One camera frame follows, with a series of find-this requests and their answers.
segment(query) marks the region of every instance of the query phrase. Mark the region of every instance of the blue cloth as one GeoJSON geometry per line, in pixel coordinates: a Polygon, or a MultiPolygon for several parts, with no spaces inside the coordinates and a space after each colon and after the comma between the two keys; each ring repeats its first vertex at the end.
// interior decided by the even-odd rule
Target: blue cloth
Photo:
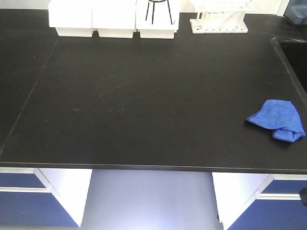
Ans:
{"type": "Polygon", "coordinates": [[[246,120],[262,128],[274,130],[274,139],[295,142],[306,136],[296,108],[288,101],[267,100],[257,113],[246,120]]]}

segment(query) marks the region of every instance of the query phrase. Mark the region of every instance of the dark blue object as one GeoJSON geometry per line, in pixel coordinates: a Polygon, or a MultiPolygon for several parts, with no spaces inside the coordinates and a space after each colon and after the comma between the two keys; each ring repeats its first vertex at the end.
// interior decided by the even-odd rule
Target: dark blue object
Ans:
{"type": "Polygon", "coordinates": [[[77,227],[51,193],[0,192],[0,224],[77,227]]]}
{"type": "Polygon", "coordinates": [[[307,25],[307,0],[292,0],[284,13],[295,25],[307,25]]]}
{"type": "Polygon", "coordinates": [[[267,100],[257,113],[247,118],[247,121],[274,130],[274,139],[295,142],[306,136],[301,118],[289,101],[267,100]]]}
{"type": "Polygon", "coordinates": [[[262,191],[262,193],[298,194],[298,192],[306,186],[307,181],[274,180],[262,191]]]}
{"type": "Polygon", "coordinates": [[[301,198],[302,204],[307,206],[307,187],[299,191],[299,197],[301,198]]]}
{"type": "Polygon", "coordinates": [[[255,200],[228,230],[306,230],[300,200],[255,200]]]}
{"type": "Polygon", "coordinates": [[[0,187],[45,188],[35,174],[0,173],[0,187]]]}

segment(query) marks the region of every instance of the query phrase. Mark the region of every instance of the blue drawer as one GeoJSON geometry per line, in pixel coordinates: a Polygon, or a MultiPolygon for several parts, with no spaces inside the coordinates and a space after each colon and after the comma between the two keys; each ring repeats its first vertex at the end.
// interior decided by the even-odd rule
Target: blue drawer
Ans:
{"type": "Polygon", "coordinates": [[[45,188],[36,175],[29,173],[0,173],[0,187],[45,188]]]}
{"type": "Polygon", "coordinates": [[[298,194],[305,187],[307,187],[307,181],[274,180],[262,193],[298,194]]]}
{"type": "Polygon", "coordinates": [[[307,206],[300,200],[255,200],[228,230],[306,230],[307,206]]]}
{"type": "Polygon", "coordinates": [[[0,192],[0,223],[78,227],[51,193],[0,192]]]}

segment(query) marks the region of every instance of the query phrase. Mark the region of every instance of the lab cabinet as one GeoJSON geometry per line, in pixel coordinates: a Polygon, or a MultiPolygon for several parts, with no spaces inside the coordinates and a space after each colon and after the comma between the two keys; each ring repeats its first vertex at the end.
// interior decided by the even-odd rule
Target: lab cabinet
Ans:
{"type": "Polygon", "coordinates": [[[81,225],[92,170],[0,168],[0,224],[81,225]]]}
{"type": "Polygon", "coordinates": [[[224,230],[307,229],[307,175],[214,172],[213,183],[224,230]]]}

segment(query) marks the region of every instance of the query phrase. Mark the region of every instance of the cabinet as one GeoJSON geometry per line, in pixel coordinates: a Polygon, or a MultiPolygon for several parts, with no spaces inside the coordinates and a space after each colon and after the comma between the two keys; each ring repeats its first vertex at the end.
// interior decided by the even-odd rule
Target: cabinet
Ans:
{"type": "Polygon", "coordinates": [[[0,168],[2,225],[81,225],[91,169],[0,168]]]}
{"type": "Polygon", "coordinates": [[[213,183],[224,230],[307,229],[307,175],[215,172],[213,183]]]}
{"type": "Polygon", "coordinates": [[[221,230],[216,215],[210,172],[97,169],[81,229],[221,230]]]}

